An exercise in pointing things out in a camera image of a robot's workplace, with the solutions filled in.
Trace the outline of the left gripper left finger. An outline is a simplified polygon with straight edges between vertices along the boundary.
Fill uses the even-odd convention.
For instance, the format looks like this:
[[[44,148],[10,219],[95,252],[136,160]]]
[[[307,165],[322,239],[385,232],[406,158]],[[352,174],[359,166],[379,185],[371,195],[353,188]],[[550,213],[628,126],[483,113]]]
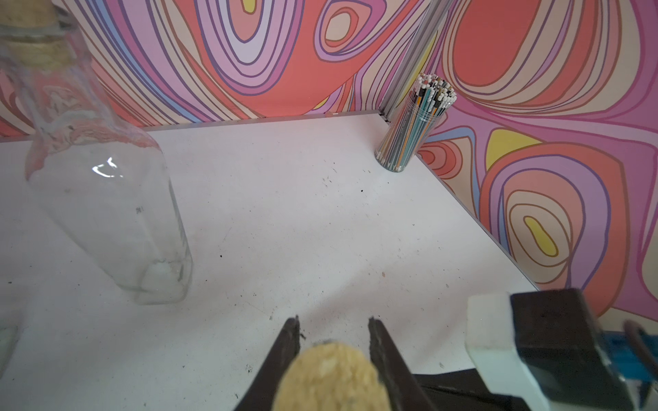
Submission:
[[[300,353],[300,321],[288,318],[235,411],[271,411],[279,383]]]

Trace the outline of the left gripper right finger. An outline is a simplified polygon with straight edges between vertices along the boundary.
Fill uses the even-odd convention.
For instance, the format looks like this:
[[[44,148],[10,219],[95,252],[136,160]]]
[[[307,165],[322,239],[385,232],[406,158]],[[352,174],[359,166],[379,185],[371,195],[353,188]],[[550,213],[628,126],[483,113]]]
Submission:
[[[391,409],[435,411],[436,407],[407,367],[383,322],[370,318],[368,331],[370,360],[378,370],[380,381],[387,388]]]

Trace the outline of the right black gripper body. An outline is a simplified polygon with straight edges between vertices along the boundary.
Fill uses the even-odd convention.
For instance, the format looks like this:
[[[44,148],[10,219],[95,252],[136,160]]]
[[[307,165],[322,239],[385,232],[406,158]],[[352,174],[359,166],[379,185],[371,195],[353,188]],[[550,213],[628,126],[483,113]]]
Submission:
[[[529,411],[522,398],[490,392],[475,368],[414,377],[437,410]]]

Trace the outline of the clear bottle blue label cork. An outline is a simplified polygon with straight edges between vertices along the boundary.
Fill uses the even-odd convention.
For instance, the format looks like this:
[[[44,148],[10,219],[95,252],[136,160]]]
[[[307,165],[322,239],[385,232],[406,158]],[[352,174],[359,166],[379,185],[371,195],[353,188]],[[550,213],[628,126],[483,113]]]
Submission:
[[[278,383],[273,410],[391,410],[387,387],[359,349],[325,342],[301,352]]]

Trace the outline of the clear bottle red label cork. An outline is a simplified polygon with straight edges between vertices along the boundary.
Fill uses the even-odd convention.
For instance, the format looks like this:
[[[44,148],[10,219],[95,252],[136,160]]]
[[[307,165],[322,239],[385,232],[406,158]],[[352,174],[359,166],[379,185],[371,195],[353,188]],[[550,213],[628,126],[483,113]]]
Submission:
[[[39,206],[134,302],[182,301],[193,260],[164,154],[112,109],[77,20],[4,1],[1,64],[34,127],[25,178]]]

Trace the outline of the clear bottle with black cap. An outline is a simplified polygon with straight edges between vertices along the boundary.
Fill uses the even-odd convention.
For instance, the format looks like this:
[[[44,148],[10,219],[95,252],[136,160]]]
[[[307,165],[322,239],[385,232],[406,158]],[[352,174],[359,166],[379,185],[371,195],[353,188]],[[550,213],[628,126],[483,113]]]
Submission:
[[[18,325],[2,325],[0,332],[0,377],[6,373],[20,339]]]

